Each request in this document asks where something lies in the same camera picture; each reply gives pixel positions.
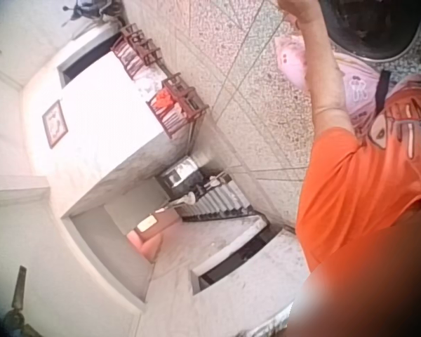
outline forearm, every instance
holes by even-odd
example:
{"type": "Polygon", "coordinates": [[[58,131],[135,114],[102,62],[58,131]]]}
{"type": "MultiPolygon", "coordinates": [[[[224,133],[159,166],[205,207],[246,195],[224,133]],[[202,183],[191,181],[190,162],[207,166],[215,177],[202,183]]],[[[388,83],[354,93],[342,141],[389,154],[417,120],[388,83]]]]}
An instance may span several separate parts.
{"type": "Polygon", "coordinates": [[[348,122],[342,122],[343,127],[354,132],[346,113],[342,73],[330,46],[320,6],[315,6],[308,19],[300,22],[300,29],[306,46],[307,85],[312,99],[315,127],[330,124],[321,121],[316,123],[316,120],[327,118],[325,112],[333,110],[330,118],[347,120],[348,122]]]}

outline orange shirt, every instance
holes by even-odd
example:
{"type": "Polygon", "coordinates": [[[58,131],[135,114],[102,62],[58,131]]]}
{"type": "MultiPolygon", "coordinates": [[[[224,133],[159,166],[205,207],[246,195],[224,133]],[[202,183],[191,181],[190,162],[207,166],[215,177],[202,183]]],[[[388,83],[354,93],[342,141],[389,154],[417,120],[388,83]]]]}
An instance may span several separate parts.
{"type": "Polygon", "coordinates": [[[296,226],[309,269],[392,226],[418,200],[421,88],[407,88],[387,99],[365,139],[332,128],[315,140],[296,226]]]}

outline terrazzo floor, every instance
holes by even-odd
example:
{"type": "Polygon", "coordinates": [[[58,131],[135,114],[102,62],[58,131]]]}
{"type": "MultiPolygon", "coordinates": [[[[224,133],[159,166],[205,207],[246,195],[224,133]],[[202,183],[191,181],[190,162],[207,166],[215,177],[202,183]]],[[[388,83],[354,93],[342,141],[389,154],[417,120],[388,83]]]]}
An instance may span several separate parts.
{"type": "MultiPolygon", "coordinates": [[[[171,72],[211,106],[193,158],[226,170],[273,223],[294,226],[313,129],[310,100],[276,66],[274,37],[289,34],[275,0],[123,0],[171,72]]],[[[397,80],[421,72],[421,39],[397,61],[377,65],[397,80]]]]}

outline framed picture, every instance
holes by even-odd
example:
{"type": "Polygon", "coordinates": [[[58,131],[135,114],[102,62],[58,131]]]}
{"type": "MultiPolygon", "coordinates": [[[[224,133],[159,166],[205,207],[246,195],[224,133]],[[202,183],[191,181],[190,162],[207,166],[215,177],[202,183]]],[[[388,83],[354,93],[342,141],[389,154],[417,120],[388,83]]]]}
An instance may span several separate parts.
{"type": "Polygon", "coordinates": [[[62,114],[59,100],[42,116],[42,121],[44,122],[48,145],[51,149],[53,149],[53,147],[69,131],[65,123],[64,115],[62,114]]]}

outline staircase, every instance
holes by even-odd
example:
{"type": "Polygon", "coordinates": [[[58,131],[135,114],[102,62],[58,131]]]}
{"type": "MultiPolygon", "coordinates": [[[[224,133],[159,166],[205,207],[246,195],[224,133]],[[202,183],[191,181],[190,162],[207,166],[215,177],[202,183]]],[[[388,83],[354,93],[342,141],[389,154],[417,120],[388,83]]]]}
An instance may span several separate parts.
{"type": "Polygon", "coordinates": [[[195,204],[176,208],[183,220],[188,222],[221,220],[256,214],[231,177],[223,175],[218,180],[220,185],[206,190],[195,204]]]}

